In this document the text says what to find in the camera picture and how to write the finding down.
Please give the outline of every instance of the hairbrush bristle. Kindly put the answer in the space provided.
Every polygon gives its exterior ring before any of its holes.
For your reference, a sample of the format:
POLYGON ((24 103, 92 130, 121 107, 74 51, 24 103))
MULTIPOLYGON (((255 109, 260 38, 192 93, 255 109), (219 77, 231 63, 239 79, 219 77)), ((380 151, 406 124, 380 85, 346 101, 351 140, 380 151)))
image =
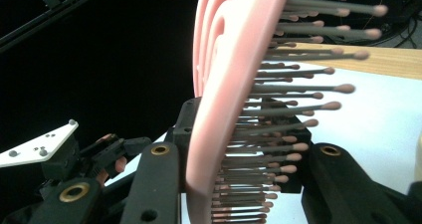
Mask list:
POLYGON ((351 84, 301 85, 334 68, 303 70, 297 61, 365 60, 365 51, 298 49, 322 36, 375 40, 376 29, 327 27, 303 22, 318 14, 383 16, 383 5, 346 0, 200 0, 195 24, 193 78, 202 97, 192 130, 186 170, 190 220, 194 224, 266 223, 277 183, 289 181, 309 144, 292 133, 318 125, 307 119, 336 111, 339 102, 301 105, 323 93, 351 94, 351 84))

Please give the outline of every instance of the metal bolt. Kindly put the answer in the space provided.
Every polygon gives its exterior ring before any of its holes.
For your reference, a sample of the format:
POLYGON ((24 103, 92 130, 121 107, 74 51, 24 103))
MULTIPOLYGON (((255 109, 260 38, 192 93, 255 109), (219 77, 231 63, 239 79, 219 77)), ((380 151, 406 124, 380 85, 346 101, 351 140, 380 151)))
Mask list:
POLYGON ((18 155, 18 152, 17 151, 15 151, 15 150, 10 150, 9 151, 9 156, 11 156, 11 157, 15 157, 15 156, 17 156, 18 155))
POLYGON ((47 154, 49 154, 49 152, 46 150, 46 149, 44 149, 45 147, 41 147, 41 150, 40 150, 40 155, 41 156, 47 156, 47 154))

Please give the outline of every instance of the screw hole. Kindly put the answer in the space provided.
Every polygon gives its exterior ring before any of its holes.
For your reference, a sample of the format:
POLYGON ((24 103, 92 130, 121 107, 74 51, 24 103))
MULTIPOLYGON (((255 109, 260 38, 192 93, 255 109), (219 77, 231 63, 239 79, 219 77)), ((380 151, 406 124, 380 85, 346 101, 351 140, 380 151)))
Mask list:
POLYGON ((85 196, 89 190, 88 183, 80 182, 63 190, 59 198, 62 202, 74 202, 85 196))
POLYGON ((152 222, 157 219, 158 213, 155 210, 146 210, 140 215, 140 221, 142 222, 152 222))
POLYGON ((324 154, 330 155, 330 156, 340 156, 341 155, 340 150, 338 150, 337 148, 332 147, 332 146, 323 146, 323 147, 320 148, 320 150, 324 154))
POLYGON ((163 155, 169 151, 170 151, 170 148, 167 145, 159 145, 159 146, 154 147, 151 150, 151 153, 154 155, 163 155))

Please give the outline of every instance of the white bracket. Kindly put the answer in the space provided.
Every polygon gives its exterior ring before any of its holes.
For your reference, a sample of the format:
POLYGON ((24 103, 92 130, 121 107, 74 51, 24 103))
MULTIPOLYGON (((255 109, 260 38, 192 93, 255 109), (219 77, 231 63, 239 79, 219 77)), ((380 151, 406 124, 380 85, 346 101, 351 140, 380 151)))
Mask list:
POLYGON ((77 127, 78 123, 71 119, 64 126, 0 153, 0 167, 47 161, 77 127))

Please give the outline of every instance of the black mechanical part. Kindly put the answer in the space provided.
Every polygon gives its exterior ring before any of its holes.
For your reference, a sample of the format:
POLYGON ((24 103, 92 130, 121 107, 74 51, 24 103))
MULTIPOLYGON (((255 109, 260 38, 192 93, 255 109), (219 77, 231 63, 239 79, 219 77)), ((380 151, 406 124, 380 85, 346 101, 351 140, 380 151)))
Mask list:
POLYGON ((62 3, 60 0, 43 0, 44 3, 49 7, 51 10, 57 8, 62 3))
MULTIPOLYGON (((173 143, 178 147, 180 153, 180 180, 182 182, 184 181, 186 173, 190 135, 192 134, 193 123, 195 122, 196 113, 198 112, 200 103, 201 98, 195 98, 183 104, 176 126, 172 132, 173 143)), ((180 187, 182 188, 182 192, 185 192, 184 183, 180 183, 180 187)))
POLYGON ((101 170, 105 169, 110 178, 118 175, 115 170, 115 161, 123 156, 135 156, 140 154, 143 149, 151 144, 151 140, 147 137, 134 138, 124 140, 120 138, 103 151, 92 157, 93 163, 87 177, 96 177, 101 170))
POLYGON ((44 177, 53 180, 68 180, 73 177, 71 174, 79 157, 78 142, 71 135, 49 160, 41 163, 44 177))
POLYGON ((29 224, 98 223, 100 184, 92 178, 75 178, 55 188, 34 213, 29 224))
POLYGON ((103 189, 102 206, 105 211, 100 223, 115 224, 120 221, 135 174, 133 172, 103 189))
POLYGON ((92 157, 97 153, 103 151, 107 146, 112 145, 118 141, 118 136, 115 133, 107 135, 106 137, 100 138, 95 143, 87 146, 81 150, 81 157, 92 157))
POLYGON ((412 183, 407 195, 379 183, 376 185, 412 223, 422 223, 422 181, 412 183))
POLYGON ((309 169, 302 203, 310 223, 410 223, 343 148, 313 145, 309 169))
POLYGON ((176 145, 157 142, 143 151, 120 223, 180 223, 176 145))

